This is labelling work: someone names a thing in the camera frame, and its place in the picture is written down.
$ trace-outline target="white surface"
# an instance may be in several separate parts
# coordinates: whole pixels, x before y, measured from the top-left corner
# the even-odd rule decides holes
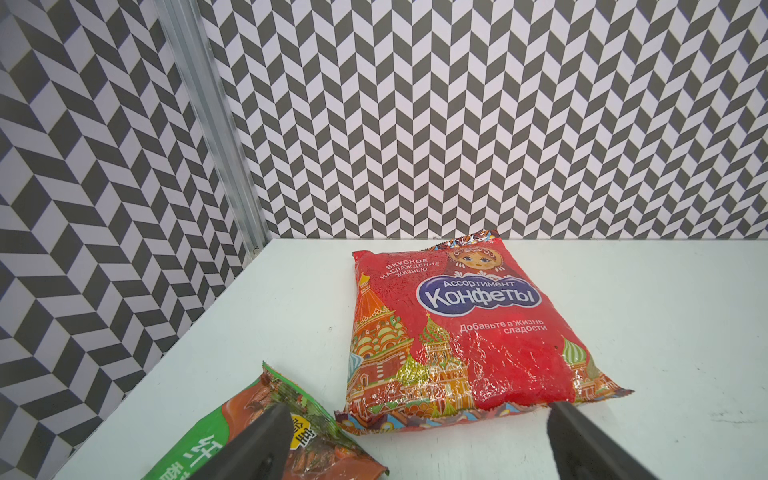
[[[137,480],[266,360],[341,408],[354,250],[434,240],[273,240],[64,466],[57,480]],[[765,478],[768,242],[508,241],[619,385],[582,408],[662,479]],[[390,478],[556,479],[548,411],[360,443]]]

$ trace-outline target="patterned wall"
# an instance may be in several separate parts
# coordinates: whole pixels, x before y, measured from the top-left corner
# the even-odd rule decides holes
[[[47,479],[245,250],[154,3],[0,5],[0,476]]]
[[[281,237],[766,237],[759,0],[198,0]]]

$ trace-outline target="red candy bag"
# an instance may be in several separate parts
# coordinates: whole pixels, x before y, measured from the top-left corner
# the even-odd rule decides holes
[[[495,231],[422,252],[354,253],[346,406],[363,434],[625,396]]]

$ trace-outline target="candy bag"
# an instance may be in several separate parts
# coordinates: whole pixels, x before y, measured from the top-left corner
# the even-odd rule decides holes
[[[376,480],[386,467],[339,430],[333,417],[293,382],[266,363],[261,377],[197,422],[144,476],[189,478],[271,405],[288,405],[293,441],[283,480]]]
[[[625,396],[495,231],[355,252],[347,432],[418,430]]]

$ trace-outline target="cathedral illustration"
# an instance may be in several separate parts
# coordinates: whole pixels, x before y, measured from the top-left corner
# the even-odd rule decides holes
[[[450,334],[427,314],[419,335],[426,364],[410,355],[413,338],[362,275],[349,356],[347,412],[363,426],[385,417],[405,425],[407,415],[439,417],[472,409],[467,365],[453,355]]]
[[[563,340],[563,359],[573,372],[576,402],[590,402],[620,389],[594,364],[592,355],[588,360],[584,349],[566,338]]]

